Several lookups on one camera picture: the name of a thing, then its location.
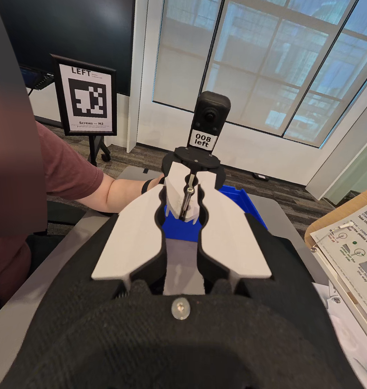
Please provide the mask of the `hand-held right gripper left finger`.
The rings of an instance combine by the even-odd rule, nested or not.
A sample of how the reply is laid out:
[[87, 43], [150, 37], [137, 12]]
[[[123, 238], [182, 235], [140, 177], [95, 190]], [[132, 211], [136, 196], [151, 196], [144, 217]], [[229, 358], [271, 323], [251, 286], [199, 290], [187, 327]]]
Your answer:
[[93, 280], [122, 280], [130, 289], [135, 280], [152, 285], [163, 278], [167, 271], [165, 206], [166, 187], [158, 184], [120, 212], [92, 272]]

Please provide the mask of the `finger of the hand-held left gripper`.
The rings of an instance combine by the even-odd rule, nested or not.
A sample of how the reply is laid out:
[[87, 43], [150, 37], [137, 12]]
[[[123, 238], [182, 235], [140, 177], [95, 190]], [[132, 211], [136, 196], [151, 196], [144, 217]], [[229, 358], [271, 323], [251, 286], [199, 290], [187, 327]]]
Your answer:
[[199, 217], [200, 206], [198, 203], [198, 186], [205, 184], [211, 188], [215, 188], [216, 174], [211, 172], [198, 172], [199, 178], [195, 175], [191, 175], [189, 179], [189, 187], [192, 188], [193, 193], [190, 194], [187, 202], [186, 213], [184, 216], [185, 222], [192, 221], [195, 224]]
[[168, 175], [165, 177], [166, 216], [171, 212], [174, 218], [179, 218], [186, 189], [186, 177], [191, 177], [188, 167], [182, 163], [172, 162]]

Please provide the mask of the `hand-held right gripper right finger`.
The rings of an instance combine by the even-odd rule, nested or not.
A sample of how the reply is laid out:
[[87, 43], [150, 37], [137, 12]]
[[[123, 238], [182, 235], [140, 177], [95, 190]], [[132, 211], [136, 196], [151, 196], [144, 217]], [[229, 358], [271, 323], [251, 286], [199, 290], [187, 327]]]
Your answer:
[[272, 272], [244, 211], [209, 182], [198, 187], [197, 268], [208, 283], [269, 279]]

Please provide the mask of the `long metal bolt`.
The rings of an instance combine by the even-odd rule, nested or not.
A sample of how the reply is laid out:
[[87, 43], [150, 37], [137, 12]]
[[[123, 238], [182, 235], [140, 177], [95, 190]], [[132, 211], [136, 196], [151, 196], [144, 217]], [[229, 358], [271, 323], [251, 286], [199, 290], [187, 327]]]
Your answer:
[[194, 193], [195, 193], [195, 190], [193, 187], [188, 187], [186, 189], [186, 192], [184, 195], [184, 200], [183, 200], [182, 207], [181, 207], [180, 216], [179, 216], [179, 219], [182, 221], [184, 221], [186, 219], [186, 214], [187, 214], [187, 211], [188, 211], [188, 208], [190, 205], [190, 200], [191, 200], [191, 197]]

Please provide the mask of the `blue divided plastic bin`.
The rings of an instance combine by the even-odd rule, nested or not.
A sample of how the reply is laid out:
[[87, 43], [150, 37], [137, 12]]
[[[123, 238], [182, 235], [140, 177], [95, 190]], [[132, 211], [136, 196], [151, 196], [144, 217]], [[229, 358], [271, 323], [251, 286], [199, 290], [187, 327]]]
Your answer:
[[[244, 189], [236, 189], [233, 186], [223, 185], [219, 190], [225, 196], [235, 202], [245, 213], [251, 214], [259, 223], [267, 228], [254, 203]], [[201, 224], [197, 221], [184, 222], [174, 218], [172, 212], [166, 215], [165, 222], [162, 226], [165, 236], [168, 239], [197, 242]]]

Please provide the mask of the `person's left forearm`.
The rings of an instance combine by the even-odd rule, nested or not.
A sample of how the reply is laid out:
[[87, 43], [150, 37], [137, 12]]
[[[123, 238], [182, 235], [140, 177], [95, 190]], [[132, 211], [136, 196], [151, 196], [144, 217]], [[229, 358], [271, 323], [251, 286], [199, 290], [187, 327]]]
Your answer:
[[128, 204], [142, 194], [145, 181], [114, 180], [104, 174], [99, 188], [91, 197], [90, 208], [106, 213], [120, 213]]

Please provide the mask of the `large paned window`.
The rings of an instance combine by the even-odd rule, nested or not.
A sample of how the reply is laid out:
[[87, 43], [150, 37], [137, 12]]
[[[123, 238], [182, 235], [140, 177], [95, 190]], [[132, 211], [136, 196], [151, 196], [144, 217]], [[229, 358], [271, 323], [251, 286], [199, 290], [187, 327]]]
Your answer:
[[367, 0], [164, 1], [153, 102], [321, 147], [367, 83]]

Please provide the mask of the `black easel stand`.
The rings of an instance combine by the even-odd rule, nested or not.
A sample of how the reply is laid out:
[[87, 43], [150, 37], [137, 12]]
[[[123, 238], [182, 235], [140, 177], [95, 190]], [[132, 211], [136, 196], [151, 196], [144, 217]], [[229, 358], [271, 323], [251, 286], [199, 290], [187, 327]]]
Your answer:
[[89, 150], [88, 162], [93, 166], [97, 166], [96, 158], [99, 150], [102, 150], [103, 152], [101, 158], [104, 162], [109, 162], [111, 160], [110, 151], [104, 143], [103, 135], [89, 135]]

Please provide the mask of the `person in maroon shirt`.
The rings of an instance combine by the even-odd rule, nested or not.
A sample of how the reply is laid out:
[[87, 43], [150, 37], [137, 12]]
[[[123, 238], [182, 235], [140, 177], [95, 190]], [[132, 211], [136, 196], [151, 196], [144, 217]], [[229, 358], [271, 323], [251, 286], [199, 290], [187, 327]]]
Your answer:
[[[64, 140], [36, 121], [45, 173], [46, 193], [67, 200], [91, 195], [103, 172]], [[26, 281], [31, 266], [27, 235], [0, 237], [0, 309]]]

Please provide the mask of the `instruction board on stand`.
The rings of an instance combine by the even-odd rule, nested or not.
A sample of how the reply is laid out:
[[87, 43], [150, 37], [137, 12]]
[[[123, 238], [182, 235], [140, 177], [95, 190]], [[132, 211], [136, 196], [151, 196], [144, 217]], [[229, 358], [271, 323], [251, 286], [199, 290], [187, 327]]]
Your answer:
[[306, 230], [304, 241], [309, 249], [315, 244], [315, 241], [311, 237], [311, 233], [318, 231], [324, 227], [341, 221], [351, 214], [359, 211], [361, 208], [367, 206], [367, 190], [350, 201], [344, 203], [340, 207], [326, 214], [325, 216], [314, 221]]

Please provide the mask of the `printed instruction sheet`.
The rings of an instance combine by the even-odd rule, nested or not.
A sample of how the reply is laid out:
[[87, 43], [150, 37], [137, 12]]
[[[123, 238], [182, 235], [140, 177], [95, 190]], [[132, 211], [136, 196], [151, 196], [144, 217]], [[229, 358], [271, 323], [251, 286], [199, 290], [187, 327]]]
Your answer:
[[367, 311], [367, 206], [311, 237]]

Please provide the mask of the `black framed marker sign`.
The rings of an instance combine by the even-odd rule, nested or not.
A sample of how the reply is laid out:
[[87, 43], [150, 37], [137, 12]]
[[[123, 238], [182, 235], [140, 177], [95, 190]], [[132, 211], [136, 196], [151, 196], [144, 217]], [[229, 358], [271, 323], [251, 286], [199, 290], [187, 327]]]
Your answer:
[[116, 136], [116, 70], [51, 54], [66, 136]]

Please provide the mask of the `black rolling cart stand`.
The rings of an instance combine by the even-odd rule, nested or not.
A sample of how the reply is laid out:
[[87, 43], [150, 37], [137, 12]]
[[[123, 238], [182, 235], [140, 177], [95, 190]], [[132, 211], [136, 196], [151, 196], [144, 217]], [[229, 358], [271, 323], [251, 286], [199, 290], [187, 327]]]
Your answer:
[[29, 99], [36, 121], [63, 128], [54, 83], [42, 90], [33, 90]]

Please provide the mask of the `white document stand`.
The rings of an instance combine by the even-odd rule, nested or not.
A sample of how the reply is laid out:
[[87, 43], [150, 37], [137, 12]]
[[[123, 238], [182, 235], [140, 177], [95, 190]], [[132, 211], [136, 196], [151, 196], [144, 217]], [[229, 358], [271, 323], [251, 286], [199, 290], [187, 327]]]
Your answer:
[[367, 315], [336, 270], [317, 249], [311, 252], [328, 277], [329, 286], [316, 285], [343, 352], [367, 388]]

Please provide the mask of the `small dark touch panel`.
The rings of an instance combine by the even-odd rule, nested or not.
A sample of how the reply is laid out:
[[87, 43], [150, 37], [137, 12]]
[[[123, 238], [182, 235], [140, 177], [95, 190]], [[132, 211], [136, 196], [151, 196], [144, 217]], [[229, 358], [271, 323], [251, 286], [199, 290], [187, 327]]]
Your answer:
[[54, 75], [35, 68], [19, 66], [26, 88], [42, 90], [54, 82]]

